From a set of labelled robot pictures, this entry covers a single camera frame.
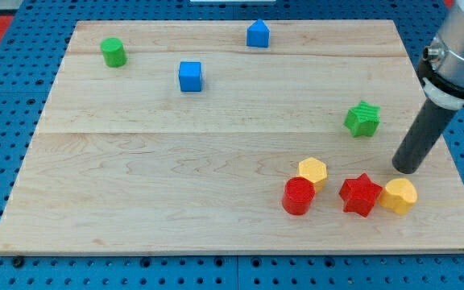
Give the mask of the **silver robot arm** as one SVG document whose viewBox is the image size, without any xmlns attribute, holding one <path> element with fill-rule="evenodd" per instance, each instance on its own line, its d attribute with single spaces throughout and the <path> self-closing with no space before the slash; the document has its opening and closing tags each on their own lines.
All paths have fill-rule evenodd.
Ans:
<svg viewBox="0 0 464 290">
<path fill-rule="evenodd" d="M 464 108 L 464 0 L 451 6 L 430 45 L 424 47 L 417 76 L 426 101 L 392 158 L 394 168 L 414 173 Z"/>
</svg>

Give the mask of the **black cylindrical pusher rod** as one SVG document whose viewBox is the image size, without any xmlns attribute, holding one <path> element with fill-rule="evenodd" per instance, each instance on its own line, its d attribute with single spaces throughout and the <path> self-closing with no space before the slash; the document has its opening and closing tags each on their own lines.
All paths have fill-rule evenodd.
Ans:
<svg viewBox="0 0 464 290">
<path fill-rule="evenodd" d="M 456 111 L 448 110 L 427 99 L 392 158 L 393 167 L 413 174 L 449 125 Z"/>
</svg>

